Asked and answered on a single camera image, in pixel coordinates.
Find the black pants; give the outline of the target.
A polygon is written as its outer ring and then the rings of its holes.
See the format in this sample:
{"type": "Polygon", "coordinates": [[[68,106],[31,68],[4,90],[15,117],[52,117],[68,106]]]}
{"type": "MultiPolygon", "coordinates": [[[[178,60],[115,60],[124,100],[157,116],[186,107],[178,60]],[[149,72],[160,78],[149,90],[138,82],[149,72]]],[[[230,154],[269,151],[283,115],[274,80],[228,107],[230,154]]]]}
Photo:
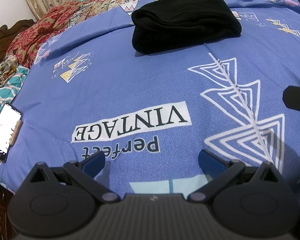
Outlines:
{"type": "Polygon", "coordinates": [[[241,24],[224,0],[159,0],[132,13],[132,46],[160,53],[239,37],[241,24]]]}

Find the blue printed bed sheet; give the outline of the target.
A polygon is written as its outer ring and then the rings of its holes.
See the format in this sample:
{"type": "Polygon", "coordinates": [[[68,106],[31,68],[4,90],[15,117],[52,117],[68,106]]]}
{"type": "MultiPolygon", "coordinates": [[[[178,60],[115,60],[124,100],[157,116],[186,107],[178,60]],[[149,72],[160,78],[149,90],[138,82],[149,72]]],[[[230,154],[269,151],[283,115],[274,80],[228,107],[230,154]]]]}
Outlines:
{"type": "Polygon", "coordinates": [[[61,166],[102,150],[98,181],[118,194],[185,195],[207,182],[206,149],[251,166],[271,161],[300,184],[300,3],[224,0],[240,37],[142,55],[123,4],[48,39],[13,100],[23,124],[0,183],[15,191],[39,161],[61,166]]]}

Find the smartphone with lit screen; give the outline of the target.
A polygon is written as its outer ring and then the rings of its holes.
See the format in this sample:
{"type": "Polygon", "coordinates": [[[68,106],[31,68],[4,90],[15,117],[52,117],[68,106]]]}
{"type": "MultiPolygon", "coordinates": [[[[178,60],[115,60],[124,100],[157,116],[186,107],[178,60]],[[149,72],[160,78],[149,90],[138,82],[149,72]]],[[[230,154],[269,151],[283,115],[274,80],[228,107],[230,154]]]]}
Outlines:
{"type": "Polygon", "coordinates": [[[0,161],[5,163],[23,124],[23,114],[10,103],[4,103],[0,111],[0,161]]]}

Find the teal patterned pillow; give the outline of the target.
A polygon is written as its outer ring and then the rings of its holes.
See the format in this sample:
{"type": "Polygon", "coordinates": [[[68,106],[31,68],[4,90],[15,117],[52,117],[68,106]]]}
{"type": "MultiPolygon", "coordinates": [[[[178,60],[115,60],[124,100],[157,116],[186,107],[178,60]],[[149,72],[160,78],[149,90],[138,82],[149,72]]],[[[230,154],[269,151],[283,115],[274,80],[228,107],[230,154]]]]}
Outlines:
{"type": "Polygon", "coordinates": [[[11,103],[21,90],[29,69],[19,65],[16,73],[0,88],[0,111],[4,103],[11,103]]]}

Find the carved wooden headboard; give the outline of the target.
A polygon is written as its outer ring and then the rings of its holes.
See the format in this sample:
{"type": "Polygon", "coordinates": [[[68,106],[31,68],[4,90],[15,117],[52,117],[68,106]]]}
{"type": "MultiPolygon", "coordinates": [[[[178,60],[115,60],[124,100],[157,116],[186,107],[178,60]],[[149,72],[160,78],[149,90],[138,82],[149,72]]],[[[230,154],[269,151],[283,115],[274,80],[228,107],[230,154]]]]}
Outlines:
{"type": "Polygon", "coordinates": [[[0,27],[0,63],[5,58],[6,51],[14,38],[32,25],[34,25],[34,20],[19,20],[11,28],[7,25],[0,27]]]}

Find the red floral patchwork blanket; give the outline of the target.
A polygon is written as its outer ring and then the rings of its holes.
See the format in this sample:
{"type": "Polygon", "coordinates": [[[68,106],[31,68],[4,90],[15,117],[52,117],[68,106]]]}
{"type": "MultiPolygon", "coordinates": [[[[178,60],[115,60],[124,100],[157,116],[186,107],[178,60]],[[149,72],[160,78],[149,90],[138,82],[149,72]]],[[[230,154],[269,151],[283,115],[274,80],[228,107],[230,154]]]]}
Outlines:
{"type": "Polygon", "coordinates": [[[102,12],[137,0],[84,0],[52,8],[41,20],[19,33],[0,63],[0,88],[16,73],[19,65],[30,68],[39,47],[53,36],[102,12]]]}

